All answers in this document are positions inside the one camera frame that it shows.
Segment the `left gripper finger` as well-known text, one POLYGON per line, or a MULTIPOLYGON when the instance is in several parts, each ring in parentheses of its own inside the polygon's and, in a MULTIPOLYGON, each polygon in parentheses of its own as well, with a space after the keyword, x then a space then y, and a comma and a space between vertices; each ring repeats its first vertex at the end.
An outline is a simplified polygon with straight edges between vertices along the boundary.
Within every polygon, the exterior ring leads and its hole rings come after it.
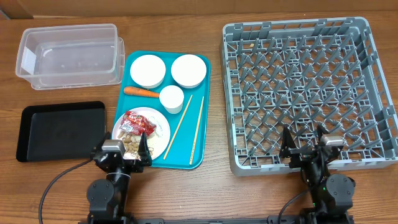
POLYGON ((108 131, 108 132, 106 132, 106 134, 104 135, 104 137, 103 137, 103 139, 98 143, 98 145, 97 145, 97 149, 101 149, 102 148, 102 145, 104 144, 104 142, 106 141, 106 140, 109 140, 109 139, 111 139, 111 133, 108 131))
POLYGON ((151 166, 152 165, 152 156, 150 154, 149 147, 147 145, 147 134, 145 132, 143 132, 141 134, 138 155, 140 157, 142 166, 151 166))

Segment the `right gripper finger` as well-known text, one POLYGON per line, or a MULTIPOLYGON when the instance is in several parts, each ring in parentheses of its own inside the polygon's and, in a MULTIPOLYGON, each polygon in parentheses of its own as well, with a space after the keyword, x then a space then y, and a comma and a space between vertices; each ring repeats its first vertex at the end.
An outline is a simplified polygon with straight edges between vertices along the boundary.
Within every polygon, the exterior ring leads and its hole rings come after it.
POLYGON ((318 139, 321 139, 324 134, 328 134, 329 132, 320 124, 317 125, 317 136, 318 139))
POLYGON ((284 126, 282 132, 282 145, 279 151, 279 157, 290 157, 292 155, 291 150, 296 149, 293 137, 287 126, 284 126))

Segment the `white cup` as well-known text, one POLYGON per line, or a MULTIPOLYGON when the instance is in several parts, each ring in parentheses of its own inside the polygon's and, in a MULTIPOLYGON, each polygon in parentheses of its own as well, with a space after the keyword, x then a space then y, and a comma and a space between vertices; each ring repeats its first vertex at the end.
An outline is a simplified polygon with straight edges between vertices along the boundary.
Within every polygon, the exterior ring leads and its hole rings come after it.
POLYGON ((180 87, 169 85, 161 90, 159 100, 170 114, 177 114, 182 110, 184 93, 180 87))

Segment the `pink white bowl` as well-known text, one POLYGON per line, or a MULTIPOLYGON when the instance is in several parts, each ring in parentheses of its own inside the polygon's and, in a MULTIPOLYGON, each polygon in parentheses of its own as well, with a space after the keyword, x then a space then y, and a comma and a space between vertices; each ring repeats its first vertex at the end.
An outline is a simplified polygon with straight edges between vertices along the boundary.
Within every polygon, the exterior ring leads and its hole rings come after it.
POLYGON ((196 55, 179 56, 171 66, 172 78, 184 88, 197 87, 206 77, 205 62, 196 55))

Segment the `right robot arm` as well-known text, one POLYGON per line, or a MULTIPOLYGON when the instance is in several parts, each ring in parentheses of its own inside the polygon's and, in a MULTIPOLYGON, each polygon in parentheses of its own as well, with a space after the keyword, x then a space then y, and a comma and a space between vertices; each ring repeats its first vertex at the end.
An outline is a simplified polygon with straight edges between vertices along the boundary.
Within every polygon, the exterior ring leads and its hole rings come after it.
POLYGON ((344 174, 331 174, 328 164, 340 155, 344 139, 317 126, 318 144, 298 148, 288 127, 282 132, 279 157, 289 158, 290 168, 299 168, 308 189, 289 200, 278 214, 278 223, 353 223, 348 210, 353 206, 355 181, 344 174), (310 193, 313 207, 303 208, 297 216, 284 216, 285 209, 298 198, 310 193))

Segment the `grey dishwasher rack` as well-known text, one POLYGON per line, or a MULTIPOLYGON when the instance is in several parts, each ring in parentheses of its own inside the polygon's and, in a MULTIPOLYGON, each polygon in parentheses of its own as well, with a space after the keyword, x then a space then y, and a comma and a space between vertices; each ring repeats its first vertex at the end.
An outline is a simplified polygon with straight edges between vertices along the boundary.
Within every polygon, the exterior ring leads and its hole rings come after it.
POLYGON ((284 128, 298 147, 316 145, 318 126, 341 136, 334 170, 397 162, 397 113, 365 18, 226 24, 220 53, 234 175, 290 172, 284 128))

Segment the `peanut pile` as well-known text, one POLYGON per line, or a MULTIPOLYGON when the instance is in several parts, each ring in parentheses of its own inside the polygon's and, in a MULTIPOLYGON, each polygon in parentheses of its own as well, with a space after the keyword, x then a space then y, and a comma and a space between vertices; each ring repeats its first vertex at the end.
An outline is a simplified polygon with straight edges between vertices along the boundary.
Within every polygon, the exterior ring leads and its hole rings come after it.
POLYGON ((141 141, 140 136, 136 136, 131 133, 127 133, 125 131, 120 131, 116 139, 122 140, 123 142, 125 148, 125 153, 124 153, 125 159, 141 158, 138 153, 139 143, 141 141))

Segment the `white crumpled tissue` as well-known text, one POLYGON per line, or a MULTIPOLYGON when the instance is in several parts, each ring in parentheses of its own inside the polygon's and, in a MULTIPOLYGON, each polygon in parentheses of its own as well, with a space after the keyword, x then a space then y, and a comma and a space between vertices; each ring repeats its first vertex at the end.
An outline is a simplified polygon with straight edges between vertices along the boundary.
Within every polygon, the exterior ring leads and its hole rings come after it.
POLYGON ((154 126, 154 131, 155 131, 156 135, 158 135, 158 137, 162 137, 164 134, 163 134, 163 129, 161 127, 161 124, 153 116, 150 116, 148 118, 148 120, 154 126))

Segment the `red snack wrapper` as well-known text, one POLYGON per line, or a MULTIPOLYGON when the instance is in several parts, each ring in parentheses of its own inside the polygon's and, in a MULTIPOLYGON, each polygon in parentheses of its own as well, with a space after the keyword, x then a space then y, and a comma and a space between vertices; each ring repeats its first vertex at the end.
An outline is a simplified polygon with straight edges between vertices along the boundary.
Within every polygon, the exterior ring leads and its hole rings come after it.
POLYGON ((121 131, 140 136, 146 133, 150 136, 155 131, 156 125, 151 123, 145 116, 133 111, 124 113, 119 129, 121 131))

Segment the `wooden chopstick left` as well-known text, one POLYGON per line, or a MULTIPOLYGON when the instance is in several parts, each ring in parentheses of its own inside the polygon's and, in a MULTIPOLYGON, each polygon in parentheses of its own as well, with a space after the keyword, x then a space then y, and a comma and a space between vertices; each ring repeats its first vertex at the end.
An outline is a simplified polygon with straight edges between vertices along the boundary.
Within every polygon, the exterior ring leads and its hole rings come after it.
POLYGON ((185 107, 185 109, 184 109, 184 111, 183 111, 183 114, 181 115, 180 121, 178 122, 178 125, 177 125, 177 127, 176 127, 176 129, 175 129, 175 132, 174 132, 174 134, 173 134, 173 136, 172 136, 172 138, 171 138, 171 140, 170 140, 170 143, 169 143, 169 145, 168 145, 168 147, 167 147, 167 150, 166 150, 166 152, 165 152, 165 154, 164 154, 164 156, 163 156, 163 160, 166 160, 166 158, 167 158, 167 156, 168 156, 168 154, 169 154, 169 151, 170 151, 170 149, 171 149, 171 147, 172 147, 172 144, 174 143, 175 137, 176 137, 176 135, 177 135, 177 133, 178 133, 178 131, 179 131, 179 129, 180 129, 180 126, 181 126, 181 124, 182 124, 182 122, 183 122, 183 120, 184 120, 184 117, 185 117, 185 115, 186 115, 186 113, 187 113, 187 110, 188 110, 188 108, 189 108, 189 106, 190 106, 192 97, 193 97, 193 95, 190 96, 190 98, 189 98, 189 100, 188 100, 188 103, 187 103, 187 105, 186 105, 186 107, 185 107))

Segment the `wooden chopstick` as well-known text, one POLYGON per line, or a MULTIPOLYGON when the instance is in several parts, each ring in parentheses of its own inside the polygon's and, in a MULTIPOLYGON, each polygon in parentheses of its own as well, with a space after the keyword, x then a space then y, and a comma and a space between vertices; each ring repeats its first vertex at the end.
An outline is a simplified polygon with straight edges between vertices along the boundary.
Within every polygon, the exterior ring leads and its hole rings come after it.
POLYGON ((197 144, 197 136, 198 136, 200 122, 201 122, 201 114, 202 114, 202 111, 203 111, 204 98, 205 97, 203 96, 202 99, 201 99, 201 106, 200 106, 200 110, 199 110, 199 114, 198 114, 197 125, 196 125, 196 129, 195 129, 195 136, 194 136, 194 139, 193 139, 192 151, 191 151, 191 154, 190 154, 189 165, 192 165, 192 163, 193 163, 193 157, 194 157, 195 148, 196 148, 196 144, 197 144))
POLYGON ((170 149, 171 149, 171 147, 172 147, 172 144, 174 143, 175 137, 176 137, 176 135, 177 135, 177 133, 178 133, 178 131, 179 131, 179 129, 180 129, 180 126, 181 126, 181 124, 182 124, 182 122, 183 122, 183 120, 184 120, 184 117, 185 117, 185 115, 186 115, 186 113, 187 113, 187 110, 188 110, 188 108, 189 108, 189 106, 190 106, 192 97, 193 97, 193 95, 190 96, 190 98, 189 98, 189 100, 188 100, 188 103, 187 103, 187 105, 186 105, 186 107, 185 107, 185 109, 184 109, 184 111, 183 111, 183 114, 181 115, 180 121, 178 122, 178 125, 177 125, 177 127, 176 127, 176 129, 175 129, 175 132, 174 132, 174 134, 173 134, 173 136, 172 136, 172 138, 171 138, 171 140, 170 140, 170 143, 169 143, 169 145, 168 145, 168 147, 167 147, 167 150, 166 150, 166 152, 165 152, 165 154, 164 154, 164 156, 163 156, 163 160, 166 160, 166 158, 167 158, 167 156, 168 156, 168 154, 169 154, 169 151, 170 151, 170 149))

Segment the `black rectangular tray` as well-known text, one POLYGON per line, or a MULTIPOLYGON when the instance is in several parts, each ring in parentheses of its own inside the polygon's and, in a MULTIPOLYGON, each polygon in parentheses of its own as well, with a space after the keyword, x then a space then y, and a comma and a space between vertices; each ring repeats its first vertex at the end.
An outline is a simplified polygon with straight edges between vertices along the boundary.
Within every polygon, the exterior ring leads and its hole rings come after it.
POLYGON ((101 101, 28 106, 21 114, 16 159, 86 159, 107 136, 101 101))

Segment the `orange carrot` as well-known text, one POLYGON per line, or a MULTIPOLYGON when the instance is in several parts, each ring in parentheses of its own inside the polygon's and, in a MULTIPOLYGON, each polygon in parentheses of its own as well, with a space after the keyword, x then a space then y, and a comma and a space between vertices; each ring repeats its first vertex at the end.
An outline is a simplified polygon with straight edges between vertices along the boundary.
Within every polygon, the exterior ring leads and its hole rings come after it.
POLYGON ((123 92, 126 95, 134 95, 134 96, 144 96, 144 97, 149 97, 149 98, 158 98, 159 93, 156 93, 154 91, 146 90, 143 88, 138 88, 138 87, 133 87, 133 86, 127 86, 124 88, 123 92))

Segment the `clear plastic storage bin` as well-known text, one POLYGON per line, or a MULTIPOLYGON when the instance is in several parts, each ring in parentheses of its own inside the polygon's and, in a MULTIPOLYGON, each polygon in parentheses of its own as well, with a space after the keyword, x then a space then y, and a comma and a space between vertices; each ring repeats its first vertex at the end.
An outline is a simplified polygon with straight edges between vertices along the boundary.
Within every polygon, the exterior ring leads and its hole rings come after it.
POLYGON ((26 29, 15 73, 35 90, 117 85, 125 67, 124 41, 114 24, 26 29))

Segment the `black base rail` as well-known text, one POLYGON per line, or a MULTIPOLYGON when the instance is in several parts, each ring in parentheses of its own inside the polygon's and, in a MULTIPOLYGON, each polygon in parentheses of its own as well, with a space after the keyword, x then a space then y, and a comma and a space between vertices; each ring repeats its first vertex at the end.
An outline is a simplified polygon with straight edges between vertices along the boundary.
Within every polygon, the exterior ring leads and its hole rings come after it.
POLYGON ((277 215, 271 215, 267 218, 227 218, 227 219, 186 219, 186 220, 164 220, 163 218, 127 218, 121 220, 94 220, 88 216, 85 221, 79 223, 136 223, 136 224, 296 224, 296 223, 354 223, 353 217, 343 217, 335 219, 326 219, 318 217, 314 219, 300 217, 298 215, 282 215, 280 220, 277 215))

